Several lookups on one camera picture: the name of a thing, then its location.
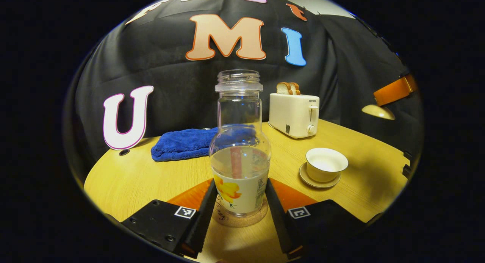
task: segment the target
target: folded towel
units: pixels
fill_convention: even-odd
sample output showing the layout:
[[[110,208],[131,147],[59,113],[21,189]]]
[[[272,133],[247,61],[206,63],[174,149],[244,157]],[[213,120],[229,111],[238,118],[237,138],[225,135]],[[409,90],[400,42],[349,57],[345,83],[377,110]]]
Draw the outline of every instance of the folded towel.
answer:
[[[255,144],[256,131],[254,128],[242,125],[230,125],[220,134],[217,147],[224,148],[232,144],[244,142],[245,144]],[[209,145],[212,138],[217,134],[217,128],[210,130],[198,130],[190,128],[188,130],[172,131],[163,134],[156,145],[151,149],[154,161],[176,161],[208,156]]]

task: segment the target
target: lamp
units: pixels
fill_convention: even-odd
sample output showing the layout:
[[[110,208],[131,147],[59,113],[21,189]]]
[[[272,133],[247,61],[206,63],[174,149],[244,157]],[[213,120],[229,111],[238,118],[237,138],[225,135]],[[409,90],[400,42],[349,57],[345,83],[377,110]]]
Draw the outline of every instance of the lamp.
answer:
[[[395,120],[394,114],[384,105],[407,97],[411,92],[417,91],[418,86],[411,74],[401,77],[389,85],[374,92],[376,104],[367,105],[362,112],[387,120]]]

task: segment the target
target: black cloth backdrop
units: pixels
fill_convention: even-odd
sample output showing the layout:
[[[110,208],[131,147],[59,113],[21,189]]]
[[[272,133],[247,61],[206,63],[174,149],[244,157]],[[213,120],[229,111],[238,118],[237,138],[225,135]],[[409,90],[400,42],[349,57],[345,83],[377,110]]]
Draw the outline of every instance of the black cloth backdrop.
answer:
[[[275,92],[276,84],[297,82],[302,94],[320,97],[321,119],[417,154],[423,124],[417,94],[388,105],[396,116],[394,121],[361,111],[375,103],[374,91],[397,80],[406,70],[388,46],[355,19],[315,15],[301,8],[308,19],[305,22],[286,6],[289,1],[267,1],[170,0],[125,26],[138,13],[134,12],[101,39],[78,69],[71,85],[72,97],[67,100],[72,104],[73,153],[85,164],[78,173],[85,177],[109,149],[103,138],[105,99],[125,94],[118,111],[120,132],[126,132],[132,124],[130,92],[145,85],[154,86],[154,91],[148,97],[144,137],[187,128],[213,128],[217,125],[218,99],[214,85],[217,74],[228,69],[260,73],[263,121],[268,121],[269,94]],[[185,53],[192,49],[196,27],[189,18],[204,13],[219,15],[229,27],[242,17],[262,20],[261,43],[267,57],[237,57],[240,42],[230,56],[224,57],[211,41],[215,57],[187,60]],[[306,66],[285,61],[288,46],[283,27],[302,34]]]

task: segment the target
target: screw hole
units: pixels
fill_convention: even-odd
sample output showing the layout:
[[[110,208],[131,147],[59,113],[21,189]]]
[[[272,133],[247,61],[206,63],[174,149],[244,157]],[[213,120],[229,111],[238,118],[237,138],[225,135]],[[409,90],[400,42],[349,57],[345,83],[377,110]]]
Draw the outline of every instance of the screw hole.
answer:
[[[168,235],[165,237],[165,239],[168,241],[168,242],[173,242],[175,241],[175,237],[172,237],[171,235]]]
[[[120,151],[120,154],[119,154],[119,155],[120,155],[120,156],[123,156],[123,155],[128,154],[128,152],[130,152],[130,150],[129,150],[129,149],[123,149],[122,151]]]

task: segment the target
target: cork coaster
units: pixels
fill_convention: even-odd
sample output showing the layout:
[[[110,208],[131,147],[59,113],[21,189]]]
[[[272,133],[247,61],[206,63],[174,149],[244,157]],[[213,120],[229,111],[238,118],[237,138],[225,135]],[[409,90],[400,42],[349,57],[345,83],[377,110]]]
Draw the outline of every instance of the cork coaster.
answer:
[[[247,218],[235,216],[227,211],[222,206],[221,197],[217,195],[213,211],[213,219],[228,227],[247,227],[260,222],[260,220],[266,216],[266,213],[268,213],[268,201],[266,200],[266,195],[263,198],[261,209],[256,214]]]

